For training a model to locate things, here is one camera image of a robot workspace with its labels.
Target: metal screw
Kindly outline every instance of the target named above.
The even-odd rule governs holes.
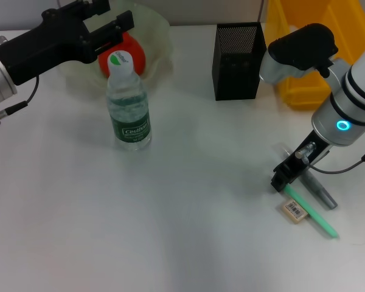
[[[307,157],[312,151],[316,148],[316,144],[314,142],[308,143],[306,146],[302,147],[300,150],[294,153],[295,157],[298,159],[302,159]]]
[[[4,44],[7,40],[7,38],[4,35],[0,36],[0,44]]]

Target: white bottle cap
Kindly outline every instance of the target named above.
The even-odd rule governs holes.
[[[114,78],[126,78],[134,72],[133,57],[125,50],[117,50],[108,57],[108,69]]]

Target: yellow container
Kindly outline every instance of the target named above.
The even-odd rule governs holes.
[[[354,64],[365,51],[365,13],[358,0],[269,0],[265,42],[310,23],[327,26],[339,49],[336,57]],[[330,94],[330,88],[312,72],[303,78],[290,77],[277,85],[283,101],[295,110],[314,110]]]

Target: gray marker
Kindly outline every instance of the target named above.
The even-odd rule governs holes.
[[[284,144],[282,144],[281,147],[283,148],[284,156],[286,156],[285,158],[292,154],[292,151]],[[329,192],[309,170],[306,170],[300,175],[300,181],[311,193],[320,198],[331,210],[338,206],[333,197],[330,196]]]

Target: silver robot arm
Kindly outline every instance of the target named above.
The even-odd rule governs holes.
[[[317,70],[332,90],[312,116],[313,131],[274,169],[272,186],[277,191],[292,183],[307,167],[316,169],[313,164],[333,146],[349,146],[365,133],[365,53],[350,66],[342,59],[332,61],[337,51],[329,29],[310,24],[271,43],[264,55],[260,69],[264,82],[276,84],[289,76],[303,77]],[[365,155],[357,165],[364,161]]]

